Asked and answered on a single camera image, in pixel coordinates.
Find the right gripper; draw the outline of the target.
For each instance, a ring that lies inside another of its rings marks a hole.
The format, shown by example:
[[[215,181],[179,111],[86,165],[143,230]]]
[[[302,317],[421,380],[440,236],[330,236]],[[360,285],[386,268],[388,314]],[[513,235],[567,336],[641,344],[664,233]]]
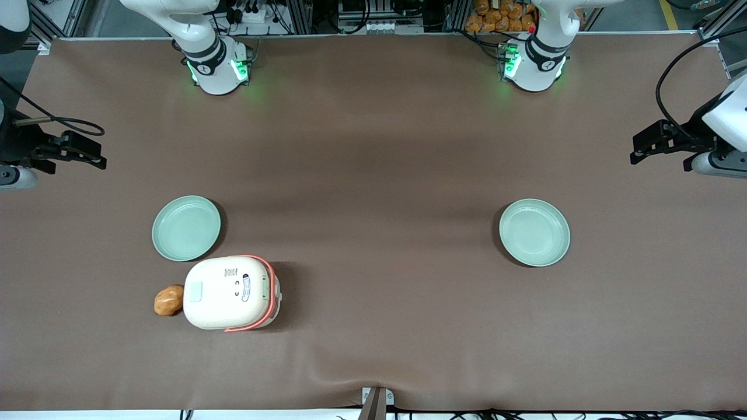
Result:
[[[99,170],[107,169],[107,159],[100,155],[100,143],[77,131],[49,135],[41,127],[45,119],[5,119],[1,128],[1,160],[3,165],[21,166],[55,175],[56,160],[81,162]]]

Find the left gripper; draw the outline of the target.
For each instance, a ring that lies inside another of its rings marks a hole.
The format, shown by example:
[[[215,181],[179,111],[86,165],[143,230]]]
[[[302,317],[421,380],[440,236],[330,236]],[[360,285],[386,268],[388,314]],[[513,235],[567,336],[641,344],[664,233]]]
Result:
[[[683,161],[685,171],[746,170],[746,77],[731,80],[728,87],[699,107],[681,125],[686,144],[669,145],[672,131],[667,120],[659,120],[633,135],[630,164],[640,164],[651,155],[694,153]]]

